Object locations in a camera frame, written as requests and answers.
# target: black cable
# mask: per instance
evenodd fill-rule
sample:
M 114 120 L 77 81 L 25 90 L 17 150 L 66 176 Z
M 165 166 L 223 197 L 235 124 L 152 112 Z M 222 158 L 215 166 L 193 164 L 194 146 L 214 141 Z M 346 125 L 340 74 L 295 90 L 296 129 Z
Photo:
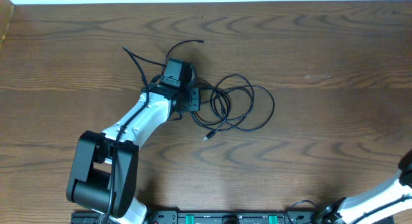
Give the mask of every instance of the black cable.
M 165 58 L 165 61 L 163 62 L 163 68 L 162 68 L 162 75 L 164 74 L 164 72 L 165 72 L 165 66 L 166 66 L 166 62 L 167 62 L 167 59 L 169 58 L 169 55 L 170 55 L 170 53 L 172 52 L 172 50 L 174 49 L 174 48 L 176 48 L 177 46 L 179 46 L 179 45 L 181 45 L 181 44 L 184 44 L 184 43 L 187 43 L 187 42 L 193 42 L 193 41 L 196 41 L 196 42 L 198 42 L 198 43 L 203 43 L 203 42 L 205 42 L 204 40 L 187 40 L 187 41 L 182 41 L 182 42 L 179 42 L 179 43 L 177 43 L 177 44 L 175 44 L 168 52 L 167 52 L 167 54 L 166 54 L 166 58 Z
M 157 82 L 162 76 L 161 75 L 156 75 L 152 78 L 152 80 L 150 82 L 155 83 Z
M 310 200 L 301 200 L 301 201 L 295 202 L 293 205 L 289 206 L 289 208 L 286 209 L 286 216 L 288 217 L 288 220 L 289 220 L 289 222 L 290 222 L 291 224 L 294 224 L 294 222 L 292 221 L 292 219 L 290 218 L 290 215 L 289 215 L 290 209 L 293 209 L 295 206 L 300 205 L 300 204 L 303 204 L 303 203 L 312 204 L 312 205 L 315 207 L 315 210 L 317 210 L 317 205 L 316 205 L 313 201 L 310 201 Z M 314 218 L 315 218 L 315 213 L 313 213 L 312 216 L 310 217 L 310 221 L 307 222 L 307 223 L 304 223 L 304 224 L 311 224 L 311 223 L 313 223 L 313 222 L 314 222 Z
M 117 150 L 118 150 L 118 143 L 120 141 L 120 137 L 122 136 L 127 125 L 129 125 L 130 122 L 134 118 L 136 118 L 136 116 L 140 112 L 142 112 L 144 108 L 147 107 L 148 102 L 149 102 L 149 84 L 147 83 L 147 79 L 143 72 L 143 69 L 142 67 L 140 67 L 137 60 L 133 57 L 134 56 L 133 53 L 131 53 L 125 46 L 123 46 L 123 49 L 129 54 L 129 56 L 132 58 L 133 62 L 136 64 L 137 68 L 139 69 L 140 73 L 142 74 L 142 81 L 144 83 L 145 90 L 146 90 L 146 101 L 144 102 L 143 106 L 139 108 L 139 110 L 137 110 L 131 117 L 128 118 L 128 120 L 126 120 L 126 122 L 123 125 L 120 126 L 120 130 L 116 136 L 115 144 L 113 145 L 113 154 L 111 157 L 111 181 L 110 181 L 109 204 L 108 204 L 108 210 L 102 222 L 103 224 L 106 224 L 109 221 L 110 213 L 111 213 L 111 210 L 113 209 L 113 202 L 114 202 L 114 197 L 115 197 L 116 160 L 117 160 Z
M 411 196 L 402 196 L 402 197 L 400 197 L 399 199 L 397 199 L 397 200 L 395 200 L 395 201 L 389 202 L 389 203 L 387 203 L 386 205 L 383 205 L 383 206 L 381 206 L 381 207 L 378 207 L 378 208 L 376 208 L 376 209 L 374 209 L 374 210 L 372 210 L 372 211 L 370 211 L 370 212 L 364 213 L 361 217 L 359 217 L 358 219 L 356 219 L 352 224 L 357 224 L 358 222 L 362 221 L 364 218 L 367 218 L 367 217 L 371 216 L 372 214 L 376 214 L 376 213 L 379 212 L 379 211 L 382 211 L 382 210 L 384 210 L 384 209 L 386 209 L 386 208 L 389 208 L 389 207 L 391 207 L 391 206 L 394 206 L 394 205 L 396 205 L 396 204 L 398 204 L 398 203 L 404 202 L 404 201 L 409 200 L 409 199 L 412 199 L 412 197 L 411 197 Z
M 242 86 L 236 86 L 233 88 L 227 88 L 227 89 L 220 89 L 218 86 L 226 79 L 231 78 L 231 77 L 239 77 L 241 79 L 243 79 L 247 85 L 242 85 Z M 269 122 L 270 118 L 272 118 L 272 115 L 274 114 L 275 111 L 275 100 L 272 96 L 272 94 L 264 87 L 262 86 L 258 86 L 258 85 L 252 85 L 244 76 L 242 75 L 229 75 L 225 78 L 223 78 L 222 80 L 220 80 L 216 86 L 211 86 L 209 83 L 207 82 L 201 82 L 195 85 L 195 87 L 199 87 L 200 90 L 211 90 L 211 97 L 209 100 L 207 101 L 203 101 L 201 102 L 202 104 L 206 104 L 209 103 L 211 110 L 213 112 L 213 114 L 219 119 L 216 122 L 206 122 L 204 121 L 204 119 L 202 119 L 199 114 L 195 111 L 191 111 L 191 116 L 192 119 L 194 120 L 194 122 L 196 124 L 198 124 L 200 127 L 203 127 L 205 129 L 208 129 L 210 131 L 210 133 L 208 135 L 205 136 L 204 140 L 208 140 L 210 138 L 212 138 L 212 136 L 214 136 L 218 131 L 229 131 L 231 129 L 237 129 L 240 131 L 246 131 L 246 132 L 252 132 L 252 131 L 256 131 L 260 128 L 262 128 L 264 125 L 267 124 L 267 122 Z M 240 123 L 242 123 L 244 121 L 244 119 L 246 119 L 246 117 L 252 112 L 253 107 L 254 107 L 254 99 L 255 99 L 255 92 L 254 92 L 254 88 L 259 88 L 262 89 L 263 91 L 265 91 L 270 98 L 272 99 L 272 110 L 270 112 L 269 117 L 259 126 L 251 128 L 251 129 L 245 129 L 245 128 L 241 128 L 239 127 Z M 250 99 L 250 106 L 248 111 L 236 118 L 229 118 L 229 114 L 230 111 L 232 110 L 232 103 L 230 101 L 230 96 L 229 93 L 235 90 L 241 90 L 244 91 Z M 216 101 L 218 101 L 218 104 L 220 105 L 220 111 L 218 111 L 217 105 L 216 105 Z M 227 128 L 222 128 L 222 126 L 224 124 L 229 125 L 229 127 Z
M 138 59 L 140 59 L 140 60 L 142 60 L 142 61 L 146 61 L 146 62 L 151 63 L 151 64 L 155 64 L 155 65 L 158 65 L 158 66 L 166 67 L 165 64 L 162 64 L 162 63 L 159 63 L 159 62 L 150 61 L 150 60 L 147 60 L 147 59 L 145 59 L 145 58 L 143 58 L 143 57 L 141 57 L 141 56 L 139 56 L 139 55 L 137 55 L 137 54 L 134 54 L 134 53 L 131 52 L 131 51 L 129 51 L 129 52 L 130 52 L 133 56 L 137 57 Z

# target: usb connector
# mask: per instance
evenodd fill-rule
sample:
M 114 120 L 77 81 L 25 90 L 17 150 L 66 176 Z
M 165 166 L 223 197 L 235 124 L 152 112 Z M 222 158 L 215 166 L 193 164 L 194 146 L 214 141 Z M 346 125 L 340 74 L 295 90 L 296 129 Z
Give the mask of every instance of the usb connector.
M 209 134 L 207 134 L 204 138 L 203 141 L 206 141 L 210 138 L 212 138 L 214 136 L 214 134 L 216 134 L 214 131 L 211 131 Z

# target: wooden table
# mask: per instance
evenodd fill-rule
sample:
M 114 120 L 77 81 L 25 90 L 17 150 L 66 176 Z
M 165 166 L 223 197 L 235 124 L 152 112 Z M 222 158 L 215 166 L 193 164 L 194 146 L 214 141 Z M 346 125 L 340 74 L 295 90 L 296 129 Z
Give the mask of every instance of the wooden table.
M 131 51 L 193 63 L 215 84 L 240 73 L 275 96 L 254 133 L 207 131 L 186 114 L 140 151 L 136 196 L 182 210 L 333 202 L 389 178 L 412 141 L 412 2 L 18 6 L 0 53 L 0 221 L 67 223 L 79 136 L 136 102 Z M 147 77 L 160 67 L 142 64 Z M 230 80 L 222 87 L 240 85 Z M 234 103 L 246 109 L 242 94 Z M 258 93 L 252 126 L 270 102 Z M 204 107 L 202 114 L 210 113 Z M 412 212 L 396 216 L 410 223 Z

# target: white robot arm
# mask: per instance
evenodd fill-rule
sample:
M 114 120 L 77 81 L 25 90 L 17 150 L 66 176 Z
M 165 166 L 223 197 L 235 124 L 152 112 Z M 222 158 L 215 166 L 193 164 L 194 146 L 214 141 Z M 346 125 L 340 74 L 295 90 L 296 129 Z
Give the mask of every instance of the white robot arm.
M 125 50 L 141 70 L 133 53 Z M 67 199 L 102 214 L 110 213 L 110 217 L 102 216 L 105 224 L 109 218 L 117 223 L 142 224 L 147 209 L 134 197 L 139 149 L 173 112 L 200 109 L 199 89 L 192 87 L 195 81 L 193 65 L 169 59 L 164 74 L 150 84 L 144 79 L 139 101 L 123 118 L 101 133 L 86 131 L 77 144 Z M 112 165 L 111 173 L 93 167 L 104 162 Z
M 412 151 L 386 182 L 358 196 L 342 198 L 317 217 L 318 223 L 372 224 L 412 208 Z

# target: connector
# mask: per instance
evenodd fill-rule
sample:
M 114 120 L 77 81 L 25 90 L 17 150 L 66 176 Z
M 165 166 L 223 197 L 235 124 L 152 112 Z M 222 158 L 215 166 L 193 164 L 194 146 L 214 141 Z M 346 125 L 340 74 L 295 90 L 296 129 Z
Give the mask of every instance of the connector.
M 216 132 L 211 131 L 209 134 L 207 134 L 207 135 L 203 138 L 203 141 L 206 141 L 206 140 L 212 138 L 212 137 L 214 136 L 214 134 L 216 134 Z

